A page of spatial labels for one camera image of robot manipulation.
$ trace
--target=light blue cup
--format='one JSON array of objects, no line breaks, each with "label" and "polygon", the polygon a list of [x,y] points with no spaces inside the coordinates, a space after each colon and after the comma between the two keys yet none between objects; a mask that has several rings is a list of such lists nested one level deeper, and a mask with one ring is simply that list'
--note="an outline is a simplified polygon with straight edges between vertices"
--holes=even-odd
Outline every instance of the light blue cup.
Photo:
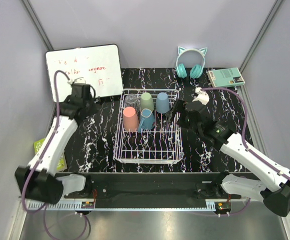
[{"label": "light blue cup", "polygon": [[165,114],[170,110],[168,95],[165,92],[158,94],[156,99],[156,111]]},{"label": "light blue cup", "polygon": [[138,126],[138,132],[142,130],[151,130],[155,127],[155,117],[151,110],[144,108],[140,113],[140,123]]}]

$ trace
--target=pink cup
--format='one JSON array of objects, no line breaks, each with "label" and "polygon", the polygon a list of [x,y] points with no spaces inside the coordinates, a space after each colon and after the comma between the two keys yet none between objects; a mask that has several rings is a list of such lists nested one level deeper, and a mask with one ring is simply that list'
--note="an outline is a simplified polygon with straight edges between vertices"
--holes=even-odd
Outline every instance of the pink cup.
[{"label": "pink cup", "polygon": [[139,120],[136,110],[132,106],[128,106],[123,110],[123,121],[126,131],[131,133],[137,131]]}]

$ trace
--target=cable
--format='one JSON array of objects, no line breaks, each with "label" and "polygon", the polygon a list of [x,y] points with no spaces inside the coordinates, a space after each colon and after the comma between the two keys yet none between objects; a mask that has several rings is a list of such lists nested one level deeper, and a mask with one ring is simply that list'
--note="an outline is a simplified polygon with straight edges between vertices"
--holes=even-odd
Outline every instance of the cable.
[{"label": "cable", "polygon": [[227,202],[229,203],[231,200],[231,194],[228,194],[228,199],[227,199]]},{"label": "cable", "polygon": [[74,79],[74,83],[78,80],[78,79],[85,79],[83,76],[79,77],[79,78],[76,78]]},{"label": "cable", "polygon": [[[49,232],[49,228],[53,227],[47,227],[47,224],[46,224],[46,211],[47,211],[47,204],[44,203],[40,208],[38,208],[37,210],[29,210],[28,207],[26,206],[26,191],[27,191],[27,187],[28,187],[28,184],[29,184],[29,181],[34,173],[34,171],[37,169],[38,165],[40,164],[40,162],[42,161],[51,141],[53,140],[56,132],[57,132],[57,129],[59,127],[59,121],[60,121],[60,104],[59,104],[59,95],[58,95],[58,88],[57,88],[57,74],[58,73],[62,73],[63,75],[66,76],[66,78],[68,80],[70,80],[70,78],[66,75],[65,72],[61,71],[61,70],[57,70],[54,74],[54,86],[55,86],[55,95],[56,95],[56,126],[50,136],[50,138],[48,139],[44,149],[42,150],[37,162],[35,163],[35,165],[33,166],[33,168],[31,169],[31,171],[29,172],[28,174],[28,177],[25,181],[25,184],[24,184],[24,187],[23,187],[23,191],[22,191],[22,195],[21,195],[21,200],[22,200],[22,206],[24,208],[24,210],[28,213],[31,213],[31,214],[35,214],[37,212],[39,212],[41,209],[45,208],[44,209],[44,216],[43,216],[43,222],[44,222],[44,228],[45,228],[45,231],[46,233],[48,234],[48,236],[51,238],[51,239],[54,239],[54,240],[60,240],[58,238],[55,238],[54,236],[51,235],[51,233]],[[94,96],[96,96],[96,91],[95,89],[92,87],[93,91],[94,91]],[[91,226],[90,222],[89,222],[89,219],[85,216],[85,215],[82,215],[84,218],[85,218],[85,227],[84,227],[84,230],[82,231],[82,233],[77,237],[75,238],[74,240],[78,240],[82,237],[82,235],[85,233],[86,229],[87,229],[87,224],[89,226]]]},{"label": "cable", "polygon": [[58,73],[62,73],[63,75],[66,76],[66,78],[68,80],[70,80],[70,78],[66,75],[66,73],[64,71],[61,71],[61,70],[57,70],[54,74],[54,85],[55,85],[55,94],[56,94],[56,113],[57,113],[57,118],[56,118],[56,126],[54,128],[54,131],[52,132],[50,138],[48,139],[48,142],[46,144],[46,146],[44,147],[44,149],[42,150],[36,164],[33,166],[33,168],[31,169],[31,171],[29,172],[28,174],[28,177],[25,181],[25,184],[24,184],[24,187],[23,187],[23,191],[22,191],[22,194],[21,194],[21,202],[22,202],[22,205],[23,205],[23,208],[25,209],[26,212],[28,213],[37,213],[39,212],[41,209],[43,209],[45,207],[46,204],[43,204],[40,208],[38,208],[37,210],[29,210],[26,206],[26,191],[27,191],[27,187],[28,187],[28,184],[29,184],[29,181],[32,177],[32,175],[34,174],[34,171],[37,169],[39,163],[42,161],[51,141],[53,140],[56,132],[57,132],[57,129],[58,129],[58,126],[59,126],[59,119],[60,119],[60,105],[59,105],[59,95],[58,95],[58,89],[57,89],[57,74]]},{"label": "cable", "polygon": [[[46,224],[46,212],[47,212],[47,206],[48,206],[48,205],[46,204],[45,209],[44,209],[44,216],[43,216],[44,228],[45,228],[45,230],[46,230],[46,233],[47,233],[48,236],[49,236],[51,239],[53,239],[53,240],[61,240],[61,239],[59,239],[59,238],[54,237],[54,236],[49,232],[49,230],[48,230],[48,227],[47,227],[47,224]],[[88,224],[89,226],[91,225],[89,219],[88,219],[85,215],[80,214],[80,216],[83,216],[84,219],[85,219],[84,230],[81,232],[81,234],[80,234],[78,237],[74,238],[73,240],[78,240],[78,239],[80,239],[80,238],[84,235],[84,233],[85,233],[85,231],[86,231],[86,229],[87,229],[87,224]]]},{"label": "cable", "polygon": [[[96,198],[97,198],[97,190],[96,189],[94,189],[93,191],[92,191],[92,193],[93,193],[93,198],[94,198],[94,203],[92,204],[92,210],[90,211],[90,212],[92,212],[93,210],[94,210],[94,208],[95,208],[95,204],[96,204]],[[69,214],[67,214],[67,215],[64,215],[63,217],[61,217],[59,220],[57,220],[57,222],[56,223],[54,223],[54,224],[52,224],[51,226],[48,226],[47,227],[47,224],[45,224],[45,222],[46,222],[46,209],[47,209],[47,206],[48,205],[46,205],[45,206],[45,209],[44,209],[44,215],[43,215],[43,219],[44,219],[44,229],[43,230],[41,230],[41,232],[46,232],[47,234],[48,234],[48,236],[49,237],[51,237],[52,239],[57,239],[57,238],[55,238],[54,236],[52,236],[51,235],[51,233],[49,232],[49,229],[51,229],[51,228],[53,228],[54,226],[56,226],[56,225],[60,225],[60,222],[61,221],[63,221],[64,219],[66,219],[66,218],[68,218],[68,217],[70,217],[70,216],[72,216],[72,215],[76,215],[77,213],[79,214],[79,212],[73,212],[73,213],[69,213]],[[88,226],[89,226],[89,232],[91,231],[91,224],[90,224],[90,221],[89,221],[89,219],[87,218],[87,221],[86,221],[86,219],[85,219],[85,224],[88,224]],[[86,231],[86,229],[84,229],[83,230],[83,232],[81,233],[81,235],[79,235],[79,237],[77,237],[77,238],[75,238],[75,239],[79,239],[79,238],[81,238],[81,236],[85,233],[85,231]]]},{"label": "cable", "polygon": [[249,206],[249,204],[250,204],[250,198],[248,198],[248,201],[247,201],[246,205],[241,210],[239,210],[237,212],[233,212],[230,215],[231,216],[235,216],[235,215],[241,214],[242,212],[244,212],[246,210],[246,208]]},{"label": "cable", "polygon": [[[53,228],[56,225],[60,225],[60,222],[62,222],[63,220],[65,220],[66,218],[75,215],[75,212],[71,212],[69,214],[66,214],[64,216],[62,216],[60,219],[57,219],[57,222],[55,222],[54,224],[50,225],[47,229],[50,230],[51,228]],[[45,227],[43,229],[37,229],[38,232],[45,232],[46,229]]]},{"label": "cable", "polygon": [[[227,92],[230,92],[232,94],[234,94],[241,102],[241,104],[243,105],[243,108],[244,108],[244,111],[245,111],[245,119],[244,119],[244,124],[243,124],[243,129],[242,129],[242,132],[241,132],[241,140],[242,140],[242,143],[244,145],[244,147],[246,148],[247,151],[249,151],[252,155],[254,155],[257,159],[259,159],[262,163],[264,163],[265,165],[267,165],[268,167],[270,167],[272,170],[274,170],[275,172],[277,172],[278,174],[280,174],[280,171],[275,168],[274,166],[272,166],[270,163],[268,163],[266,160],[264,160],[261,156],[259,156],[257,153],[255,153],[253,150],[249,149],[247,143],[246,143],[246,140],[245,140],[245,132],[246,132],[246,126],[247,126],[247,116],[248,116],[248,110],[247,110],[247,106],[246,106],[246,103],[244,102],[244,100],[237,94],[235,93],[234,91],[230,90],[230,89],[227,89],[227,88],[220,88],[220,87],[209,87],[209,88],[202,88],[201,89],[202,91],[213,91],[213,90],[223,90],[223,91],[227,91]],[[282,176],[284,178],[286,178],[288,181],[290,181],[290,177],[287,176],[286,174],[282,174]]]}]

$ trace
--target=green cup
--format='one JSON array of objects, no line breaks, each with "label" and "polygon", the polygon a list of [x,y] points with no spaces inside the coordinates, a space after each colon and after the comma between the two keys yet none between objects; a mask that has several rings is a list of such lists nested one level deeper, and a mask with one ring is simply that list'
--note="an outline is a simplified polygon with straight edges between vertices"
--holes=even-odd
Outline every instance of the green cup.
[{"label": "green cup", "polygon": [[145,92],[145,93],[141,94],[140,109],[141,109],[141,111],[143,109],[149,109],[152,112],[155,110],[153,97],[150,95],[150,93]]}]

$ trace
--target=black marble surface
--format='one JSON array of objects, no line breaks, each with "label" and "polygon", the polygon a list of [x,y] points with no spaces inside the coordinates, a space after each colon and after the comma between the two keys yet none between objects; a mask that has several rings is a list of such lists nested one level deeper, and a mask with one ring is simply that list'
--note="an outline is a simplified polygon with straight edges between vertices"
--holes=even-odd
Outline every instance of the black marble surface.
[{"label": "black marble surface", "polygon": [[[206,69],[199,79],[179,79],[173,68],[127,68],[122,69],[122,78],[125,89],[178,89],[179,97],[186,101],[192,101],[196,87],[211,87]],[[236,97],[222,91],[211,91],[208,94],[210,101],[207,106],[214,120],[227,120],[229,125],[241,132],[244,113]],[[69,172],[247,171],[243,165],[206,145],[196,134],[185,129],[182,129],[184,158],[177,164],[123,164],[113,160],[119,100],[120,97],[111,97],[98,105],[98,112],[85,120],[71,137],[65,148]],[[246,139],[252,143],[248,129]]]}]

